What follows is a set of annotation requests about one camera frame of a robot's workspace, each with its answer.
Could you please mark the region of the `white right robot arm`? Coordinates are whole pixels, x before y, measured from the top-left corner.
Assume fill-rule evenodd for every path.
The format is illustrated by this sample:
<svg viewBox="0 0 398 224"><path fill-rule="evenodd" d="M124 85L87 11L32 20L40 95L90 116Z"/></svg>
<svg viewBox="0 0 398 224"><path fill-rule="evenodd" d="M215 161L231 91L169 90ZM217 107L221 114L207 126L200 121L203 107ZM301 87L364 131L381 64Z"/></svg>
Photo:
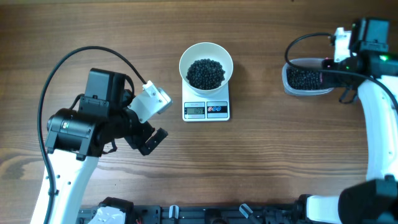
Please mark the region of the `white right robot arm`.
<svg viewBox="0 0 398 224"><path fill-rule="evenodd" d="M312 195L305 219L314 223L397 223L397 54L388 47L389 21L353 22L348 44L335 33L335 59L319 70L328 86L355 90L366 122L366 181L338 196Z"/></svg>

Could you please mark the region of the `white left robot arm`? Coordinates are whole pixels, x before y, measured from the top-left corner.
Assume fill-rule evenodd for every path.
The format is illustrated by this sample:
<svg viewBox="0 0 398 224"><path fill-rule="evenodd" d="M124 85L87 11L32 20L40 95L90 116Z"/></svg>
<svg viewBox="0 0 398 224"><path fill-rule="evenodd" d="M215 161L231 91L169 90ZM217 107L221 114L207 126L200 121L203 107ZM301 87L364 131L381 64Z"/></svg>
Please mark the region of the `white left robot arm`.
<svg viewBox="0 0 398 224"><path fill-rule="evenodd" d="M148 120L163 113L172 99L152 82L135 95L124 87L129 76L93 68L79 107L62 108L47 122L45 142L52 170L46 170L32 223L76 221L88 181L106 154L104 147L125 139L132 149L149 155L168 135Z"/></svg>

